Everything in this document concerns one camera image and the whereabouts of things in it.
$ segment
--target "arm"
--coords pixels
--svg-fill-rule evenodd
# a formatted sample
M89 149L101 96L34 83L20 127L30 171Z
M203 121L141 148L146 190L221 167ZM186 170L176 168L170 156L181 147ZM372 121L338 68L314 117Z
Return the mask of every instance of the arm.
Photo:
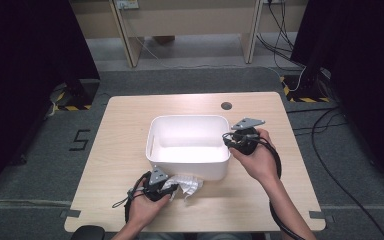
M112 238L112 240L130 240L134 239L144 227L154 220L160 210L169 202L170 195L167 194L157 202L149 200L140 192L135 193L134 200L130 206L129 221L123 228Z
M263 129L257 129L261 137L267 139L270 145L269 133ZM251 155L243 155L238 150L230 148L232 155L244 166L248 174L256 179L266 191L276 214L281 221L294 233L304 239L316 239L307 223L299 214L292 200L289 198L283 183L277 176L276 164L271 153L262 145L258 145ZM290 237L282 232L283 239Z

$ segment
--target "right hand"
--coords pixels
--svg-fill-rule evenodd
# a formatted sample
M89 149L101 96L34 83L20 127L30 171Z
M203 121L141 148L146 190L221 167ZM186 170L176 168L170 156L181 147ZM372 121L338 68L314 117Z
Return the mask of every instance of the right hand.
M266 139L274 148L269 132L264 129L257 129L260 137ZM244 166L248 174L260 182L263 187L272 181L278 181L276 163L270 151L261 144L258 144L255 151L250 155L244 155L235 148L229 148L230 153Z

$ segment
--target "gray carpet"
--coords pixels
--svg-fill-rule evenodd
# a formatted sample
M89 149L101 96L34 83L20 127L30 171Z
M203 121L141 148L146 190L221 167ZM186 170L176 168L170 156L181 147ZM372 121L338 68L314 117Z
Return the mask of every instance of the gray carpet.
M336 103L291 103L286 100L279 76L266 68L186 69L101 72L101 84L88 111L57 111L43 122L28 152L27 164L8 166L0 176L0 239L70 239L60 217L70 207L99 123L111 96L209 92L276 91L282 96L307 166L327 228L320 239L382 239L368 217L335 184L323 169L306 134L325 111ZM329 114L320 125L330 126L315 135L316 147L339 182L358 199L384 229L384 173L370 163L341 110ZM81 139L73 142L78 130ZM271 239L280 239L271 233Z

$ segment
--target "crumpled paper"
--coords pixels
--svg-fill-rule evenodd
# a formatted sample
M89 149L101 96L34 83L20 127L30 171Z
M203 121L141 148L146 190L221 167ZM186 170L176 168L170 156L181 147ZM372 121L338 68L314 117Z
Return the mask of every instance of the crumpled paper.
M174 175L164 183L162 189L169 188L172 184L179 184L180 188L183 190L183 194L186 194L184 198L184 201L186 202L188 197L192 196L192 194L204 185L204 181L194 176ZM173 192L170 200L173 200L176 193L177 191Z

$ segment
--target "white container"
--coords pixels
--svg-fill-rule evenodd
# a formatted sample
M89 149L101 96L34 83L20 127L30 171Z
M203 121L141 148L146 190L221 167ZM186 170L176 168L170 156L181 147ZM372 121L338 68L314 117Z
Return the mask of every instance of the white container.
M160 116L151 123L146 157L168 175L220 180L230 157L222 135L229 131L221 116Z

